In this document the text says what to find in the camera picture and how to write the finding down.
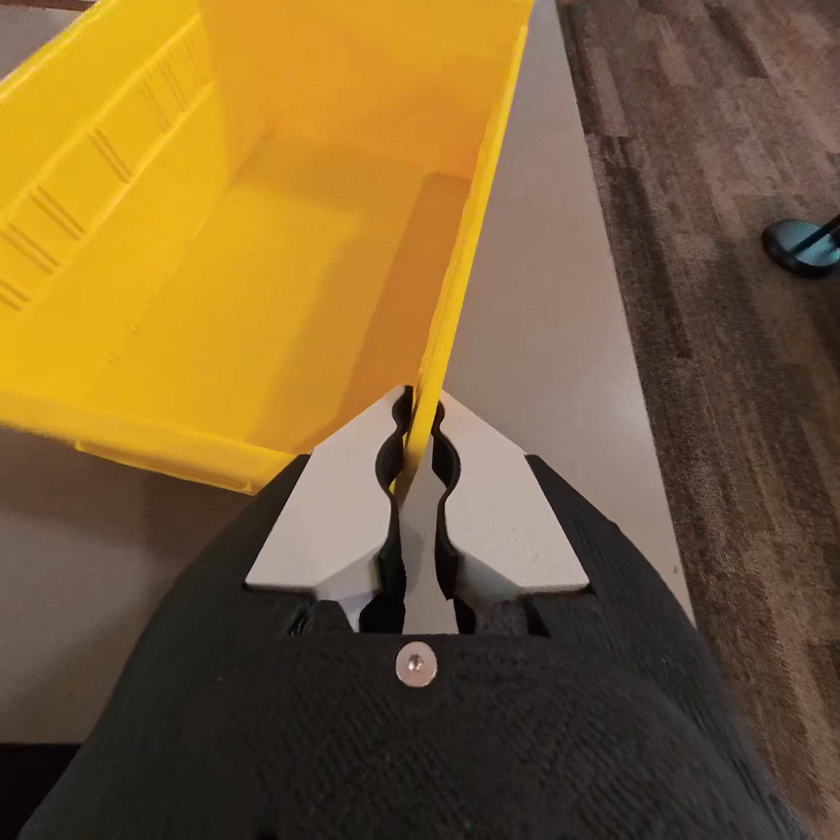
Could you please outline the black stand foot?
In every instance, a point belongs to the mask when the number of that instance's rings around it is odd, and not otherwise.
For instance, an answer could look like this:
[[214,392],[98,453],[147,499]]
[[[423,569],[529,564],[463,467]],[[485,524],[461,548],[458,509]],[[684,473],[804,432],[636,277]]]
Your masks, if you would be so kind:
[[821,280],[839,267],[839,216],[818,226],[797,218],[784,218],[760,237],[763,252],[795,277]]

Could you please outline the yellow plastic bin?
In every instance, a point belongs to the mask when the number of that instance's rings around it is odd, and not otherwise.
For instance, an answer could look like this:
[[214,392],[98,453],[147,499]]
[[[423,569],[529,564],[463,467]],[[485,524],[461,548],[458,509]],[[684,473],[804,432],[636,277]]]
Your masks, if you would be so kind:
[[95,2],[2,80],[2,427],[253,495],[427,446],[532,2]]

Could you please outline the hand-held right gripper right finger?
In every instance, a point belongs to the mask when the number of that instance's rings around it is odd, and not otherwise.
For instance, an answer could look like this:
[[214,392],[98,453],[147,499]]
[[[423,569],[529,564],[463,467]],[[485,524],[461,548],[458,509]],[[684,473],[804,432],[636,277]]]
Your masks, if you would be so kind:
[[499,604],[582,592],[589,578],[532,469],[493,426],[442,392],[432,427],[437,583],[458,633]]

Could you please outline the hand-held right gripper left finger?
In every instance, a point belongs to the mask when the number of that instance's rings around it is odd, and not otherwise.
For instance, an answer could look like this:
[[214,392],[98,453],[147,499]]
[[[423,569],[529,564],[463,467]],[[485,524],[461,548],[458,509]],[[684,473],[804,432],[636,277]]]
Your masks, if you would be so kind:
[[401,634],[400,502],[413,388],[398,386],[310,453],[245,578],[250,590],[338,603],[352,629]]

